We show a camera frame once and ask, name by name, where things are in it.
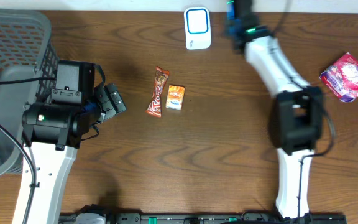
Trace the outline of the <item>orange brown snack bag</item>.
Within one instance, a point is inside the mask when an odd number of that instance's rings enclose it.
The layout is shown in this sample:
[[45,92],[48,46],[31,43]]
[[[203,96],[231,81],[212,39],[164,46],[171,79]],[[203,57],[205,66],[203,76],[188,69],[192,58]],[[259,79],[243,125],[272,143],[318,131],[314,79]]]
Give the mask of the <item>orange brown snack bag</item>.
[[161,104],[161,94],[168,80],[170,72],[168,70],[163,70],[160,67],[156,67],[155,81],[154,81],[154,91],[152,95],[151,102],[146,109],[146,113],[155,117],[160,118],[162,116],[162,104]]

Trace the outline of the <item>small orange box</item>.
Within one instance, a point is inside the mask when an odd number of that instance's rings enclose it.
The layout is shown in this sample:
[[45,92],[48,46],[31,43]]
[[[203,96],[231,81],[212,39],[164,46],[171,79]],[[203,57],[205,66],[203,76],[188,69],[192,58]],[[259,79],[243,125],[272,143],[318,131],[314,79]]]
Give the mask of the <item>small orange box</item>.
[[167,101],[165,104],[166,108],[174,109],[174,110],[181,110],[184,95],[185,95],[185,87],[169,85]]

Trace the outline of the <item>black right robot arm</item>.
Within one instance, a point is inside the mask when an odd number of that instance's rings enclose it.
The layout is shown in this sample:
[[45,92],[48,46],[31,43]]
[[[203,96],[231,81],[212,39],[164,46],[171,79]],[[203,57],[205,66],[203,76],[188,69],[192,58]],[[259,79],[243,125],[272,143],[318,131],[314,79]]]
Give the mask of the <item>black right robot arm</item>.
[[260,24],[252,10],[252,1],[227,2],[227,33],[273,99],[268,136],[278,154],[275,207],[279,217],[286,223],[311,223],[308,179],[322,132],[322,92],[291,65],[275,32]]

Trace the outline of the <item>red purple snack pack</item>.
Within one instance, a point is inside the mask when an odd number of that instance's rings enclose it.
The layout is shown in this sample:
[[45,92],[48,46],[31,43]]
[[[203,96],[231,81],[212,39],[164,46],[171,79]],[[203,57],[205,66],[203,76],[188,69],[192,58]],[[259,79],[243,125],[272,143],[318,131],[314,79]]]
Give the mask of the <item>red purple snack pack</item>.
[[358,60],[349,52],[322,72],[319,79],[344,103],[358,98]]

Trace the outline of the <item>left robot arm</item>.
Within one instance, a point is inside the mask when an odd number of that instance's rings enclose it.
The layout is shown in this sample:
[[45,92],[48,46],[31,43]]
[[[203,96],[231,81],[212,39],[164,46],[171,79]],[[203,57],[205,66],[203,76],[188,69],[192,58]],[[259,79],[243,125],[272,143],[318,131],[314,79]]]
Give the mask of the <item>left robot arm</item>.
[[61,60],[50,101],[22,115],[24,159],[13,223],[57,223],[83,135],[126,110],[100,65]]

